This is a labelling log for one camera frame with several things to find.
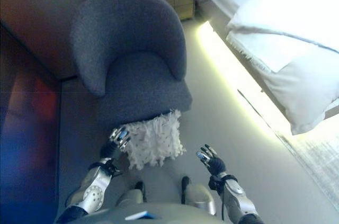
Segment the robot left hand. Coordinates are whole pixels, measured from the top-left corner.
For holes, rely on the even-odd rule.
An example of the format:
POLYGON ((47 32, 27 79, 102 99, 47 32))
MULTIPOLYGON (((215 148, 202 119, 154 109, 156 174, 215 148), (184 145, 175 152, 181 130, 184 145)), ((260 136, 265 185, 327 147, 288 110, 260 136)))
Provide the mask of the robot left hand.
POLYGON ((113 158, 117 151, 124 151, 130 139, 126 126, 114 128, 106 143, 101 147, 100 157, 113 158))

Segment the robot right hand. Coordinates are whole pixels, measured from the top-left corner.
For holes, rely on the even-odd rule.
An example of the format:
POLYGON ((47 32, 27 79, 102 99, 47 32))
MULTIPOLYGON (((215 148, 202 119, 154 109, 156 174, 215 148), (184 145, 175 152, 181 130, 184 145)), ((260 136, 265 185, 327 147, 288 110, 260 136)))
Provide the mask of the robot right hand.
POLYGON ((224 161, 211 146, 205 144, 204 147, 200 148, 200 151, 196 152, 196 156, 211 175, 218 176, 226 171, 224 161))

